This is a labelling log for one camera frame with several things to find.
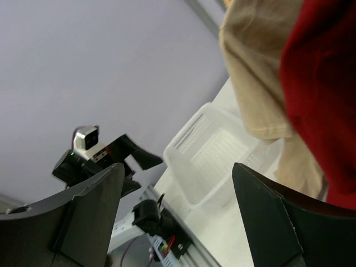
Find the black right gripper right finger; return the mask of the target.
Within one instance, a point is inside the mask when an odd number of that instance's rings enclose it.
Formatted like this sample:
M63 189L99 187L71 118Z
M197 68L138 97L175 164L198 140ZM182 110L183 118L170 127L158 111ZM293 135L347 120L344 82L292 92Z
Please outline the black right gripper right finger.
M255 266L355 266L355 211L283 186L242 163L235 195Z

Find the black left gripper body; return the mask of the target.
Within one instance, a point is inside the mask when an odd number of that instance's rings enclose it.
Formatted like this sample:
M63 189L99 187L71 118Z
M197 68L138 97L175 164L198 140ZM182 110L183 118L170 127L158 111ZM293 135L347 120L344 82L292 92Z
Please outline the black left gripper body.
M116 142L109 145L99 142L88 150L81 149L81 156L90 162L85 166L88 166L89 172L93 174L110 167L112 164L121 164L123 173L125 173L125 150Z

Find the bright red t shirt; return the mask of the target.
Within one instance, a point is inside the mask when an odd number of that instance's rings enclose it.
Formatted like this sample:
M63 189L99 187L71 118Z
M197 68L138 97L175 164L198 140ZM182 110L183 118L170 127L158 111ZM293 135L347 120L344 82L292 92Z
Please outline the bright red t shirt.
M286 112L329 204L355 209L355 2L304 1L281 55Z

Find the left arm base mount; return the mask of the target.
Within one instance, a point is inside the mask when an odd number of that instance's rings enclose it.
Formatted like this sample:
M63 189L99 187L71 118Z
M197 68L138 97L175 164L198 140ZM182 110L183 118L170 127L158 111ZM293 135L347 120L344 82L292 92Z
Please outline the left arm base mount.
M164 196L162 194L157 201L146 199L134 206L132 225L151 238L161 238L159 244L154 245L154 248L158 249L158 252L154 253L155 260L162 261L169 255L179 260L192 244L192 238L182 223L178 222L167 208L162 207Z

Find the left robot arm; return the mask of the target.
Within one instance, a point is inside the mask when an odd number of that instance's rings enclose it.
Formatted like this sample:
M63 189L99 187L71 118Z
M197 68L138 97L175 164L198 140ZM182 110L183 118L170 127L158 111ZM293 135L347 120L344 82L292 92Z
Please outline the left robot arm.
M126 162L129 156L134 158L142 170L163 163L162 158L144 150L124 134L109 145L97 143L89 150L78 146L67 150L56 163L52 175L72 187L111 165L120 163L123 164L125 174L121 196L125 197L141 188L141 184L133 180L135 170Z

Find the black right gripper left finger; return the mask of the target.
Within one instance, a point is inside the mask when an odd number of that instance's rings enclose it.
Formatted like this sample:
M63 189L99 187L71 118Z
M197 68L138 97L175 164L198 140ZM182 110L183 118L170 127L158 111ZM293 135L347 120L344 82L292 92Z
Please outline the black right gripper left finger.
M1 266L105 266L123 164L1 215Z

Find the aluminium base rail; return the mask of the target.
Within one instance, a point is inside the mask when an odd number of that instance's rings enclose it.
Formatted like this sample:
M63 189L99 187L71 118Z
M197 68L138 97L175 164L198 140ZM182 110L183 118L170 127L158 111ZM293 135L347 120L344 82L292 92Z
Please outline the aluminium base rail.
M153 186L148 186L133 211L114 223L108 252L146 235L162 266L220 266Z

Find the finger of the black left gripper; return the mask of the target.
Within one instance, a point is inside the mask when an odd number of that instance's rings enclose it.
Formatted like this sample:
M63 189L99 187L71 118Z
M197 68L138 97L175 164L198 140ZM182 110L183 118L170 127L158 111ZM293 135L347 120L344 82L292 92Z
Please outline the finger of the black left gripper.
M133 170L128 164L124 164L123 166L125 169L125 178L123 180L121 198L142 187L139 182L133 179L134 175L136 174L136 171Z
M143 149L127 134L121 135L107 146L108 154L114 162L124 162L132 156L142 170L148 170L163 163L163 159Z

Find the beige t shirt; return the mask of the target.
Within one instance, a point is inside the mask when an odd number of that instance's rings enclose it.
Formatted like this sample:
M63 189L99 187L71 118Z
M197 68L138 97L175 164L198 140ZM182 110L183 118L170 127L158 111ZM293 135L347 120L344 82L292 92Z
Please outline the beige t shirt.
M327 183L286 115L279 77L281 53L301 6L301 1L231 1L219 42L245 129L267 144L283 141L277 182L320 200Z

